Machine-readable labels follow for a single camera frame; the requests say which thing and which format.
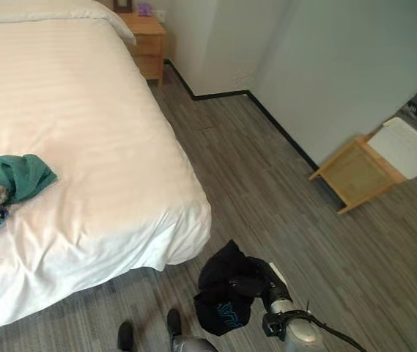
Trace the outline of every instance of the black shoe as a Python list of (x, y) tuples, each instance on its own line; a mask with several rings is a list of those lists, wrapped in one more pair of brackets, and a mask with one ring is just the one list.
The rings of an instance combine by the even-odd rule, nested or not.
[(128, 320), (119, 327), (117, 347), (122, 351), (131, 352), (133, 348), (133, 327)]
[(171, 341), (176, 336), (182, 335), (182, 324), (177, 309), (171, 309), (169, 310), (169, 313), (167, 313), (167, 331), (169, 332)]

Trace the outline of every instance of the white bedsheet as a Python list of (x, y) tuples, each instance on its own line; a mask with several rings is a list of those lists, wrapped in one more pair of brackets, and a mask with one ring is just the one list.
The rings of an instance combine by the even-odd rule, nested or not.
[(0, 21), (0, 155), (37, 154), (59, 177), (0, 226), (0, 326), (189, 260), (210, 234), (210, 205), (118, 19), (64, 17)]

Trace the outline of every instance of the gray wood floor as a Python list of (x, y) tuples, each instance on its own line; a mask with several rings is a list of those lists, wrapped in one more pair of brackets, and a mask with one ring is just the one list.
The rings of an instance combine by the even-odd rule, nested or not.
[[(283, 351), (263, 335), (262, 305), (251, 323), (217, 338), (192, 305), (206, 260), (234, 238), (272, 260), (293, 298), (369, 351), (417, 351), (417, 180), (348, 213), (245, 96), (193, 102), (166, 67), (152, 88), (213, 206), (212, 238), (196, 259), (163, 273), (143, 268), (0, 328), (0, 351), (106, 351), (120, 323), (136, 327), (136, 351), (169, 351), (165, 314), (179, 307), (185, 332), (220, 351)], [(325, 335), (330, 351), (354, 351)]]

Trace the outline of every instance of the teal jacket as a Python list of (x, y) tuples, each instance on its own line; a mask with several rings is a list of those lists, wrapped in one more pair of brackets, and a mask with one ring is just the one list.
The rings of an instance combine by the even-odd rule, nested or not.
[(55, 181), (56, 175), (36, 155), (0, 156), (0, 186), (8, 190), (4, 205), (28, 200)]

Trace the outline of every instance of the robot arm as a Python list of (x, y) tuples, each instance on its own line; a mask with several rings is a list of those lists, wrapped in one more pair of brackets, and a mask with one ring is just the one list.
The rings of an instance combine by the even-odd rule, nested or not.
[(328, 327), (310, 312), (296, 309), (287, 284), (274, 264), (250, 257), (255, 278), (238, 277), (230, 283), (239, 293), (260, 297), (267, 314), (262, 328), (267, 336), (277, 336), (285, 342), (288, 352), (327, 351), (319, 328), (348, 342), (361, 352), (366, 352), (354, 339)]

